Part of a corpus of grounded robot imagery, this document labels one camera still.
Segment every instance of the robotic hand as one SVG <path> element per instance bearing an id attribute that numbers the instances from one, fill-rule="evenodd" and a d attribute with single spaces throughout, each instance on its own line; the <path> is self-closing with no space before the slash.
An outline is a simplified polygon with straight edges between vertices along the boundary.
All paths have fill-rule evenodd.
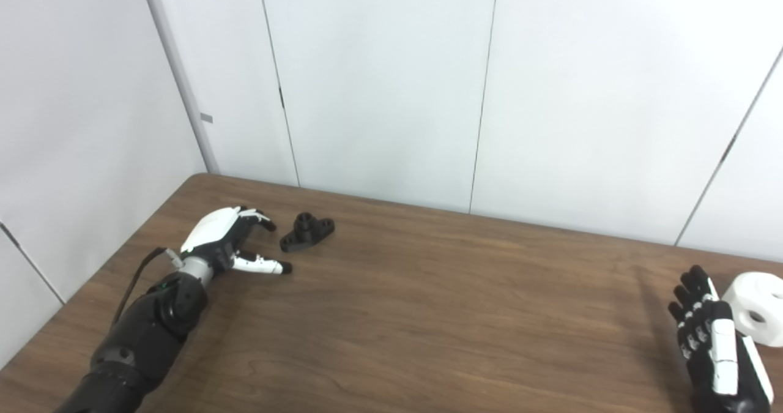
<path id="1" fill-rule="evenodd" d="M 90 370 L 55 413 L 132 413 L 163 382 L 188 333 L 207 305 L 207 286 L 230 269 L 291 273 L 291 265 L 240 249 L 255 225 L 276 226 L 260 210 L 226 207 L 204 216 L 182 246 L 181 255 L 158 248 L 142 261 L 95 350 Z M 154 284 L 125 312 L 133 285 L 154 257 L 167 253 L 176 271 Z"/>
<path id="2" fill-rule="evenodd" d="M 769 413 L 772 385 L 752 338 L 735 330 L 732 307 L 720 301 L 713 280 L 693 266 L 674 288 L 669 313 L 687 360 L 696 413 Z"/>
<path id="3" fill-rule="evenodd" d="M 193 265 L 190 266 L 193 270 L 199 270 L 206 266 L 214 273 L 230 269 L 255 273 L 291 273 L 291 263 L 264 259 L 261 255 L 240 250 L 255 225 L 270 232 L 277 229 L 260 210 L 246 207 L 213 210 L 196 224 L 182 244 L 182 267 Z"/>

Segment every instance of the white wall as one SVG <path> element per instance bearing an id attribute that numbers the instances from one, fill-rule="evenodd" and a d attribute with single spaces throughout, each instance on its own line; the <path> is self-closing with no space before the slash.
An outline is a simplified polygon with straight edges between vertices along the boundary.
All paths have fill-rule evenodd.
<path id="1" fill-rule="evenodd" d="M 492 0 L 266 0 L 303 187 L 467 212 Z"/>
<path id="2" fill-rule="evenodd" d="M 783 262 L 783 65 L 780 62 L 679 245 Z"/>
<path id="3" fill-rule="evenodd" d="M 262 0 L 154 0 L 216 173 L 297 185 Z"/>
<path id="4" fill-rule="evenodd" d="M 204 164 L 146 0 L 0 0 L 0 31 L 0 221 L 67 300 Z"/>
<path id="5" fill-rule="evenodd" d="M 783 0 L 497 0 L 472 212 L 673 244 Z"/>
<path id="6" fill-rule="evenodd" d="M 669 245 L 783 45 L 783 0 L 160 6 L 221 173 Z"/>

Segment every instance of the black 3d-printed part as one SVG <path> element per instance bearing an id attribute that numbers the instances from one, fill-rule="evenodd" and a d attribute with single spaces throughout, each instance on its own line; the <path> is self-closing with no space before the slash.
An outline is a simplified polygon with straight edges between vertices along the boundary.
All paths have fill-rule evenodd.
<path id="1" fill-rule="evenodd" d="M 296 252 L 318 245 L 327 235 L 335 232 L 335 221 L 331 218 L 318 220 L 309 212 L 302 212 L 294 220 L 294 230 L 280 239 L 283 252 Z"/>

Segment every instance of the hole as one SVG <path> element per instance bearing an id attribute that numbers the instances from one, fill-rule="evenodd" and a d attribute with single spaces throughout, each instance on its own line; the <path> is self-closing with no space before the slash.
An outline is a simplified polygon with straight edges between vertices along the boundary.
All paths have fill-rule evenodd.
<path id="1" fill-rule="evenodd" d="M 756 323 L 766 323 L 766 320 L 764 320 L 764 317 L 761 316 L 761 314 L 758 313 L 758 312 L 750 310 L 748 312 L 748 315 L 750 316 L 750 319 L 755 321 Z"/>

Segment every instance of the white cylindrical block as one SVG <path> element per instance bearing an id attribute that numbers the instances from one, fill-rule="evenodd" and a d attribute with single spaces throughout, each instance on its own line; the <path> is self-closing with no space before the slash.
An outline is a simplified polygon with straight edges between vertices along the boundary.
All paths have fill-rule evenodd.
<path id="1" fill-rule="evenodd" d="M 771 273 L 741 273 L 724 295 L 739 332 L 765 346 L 783 346 L 783 279 Z"/>

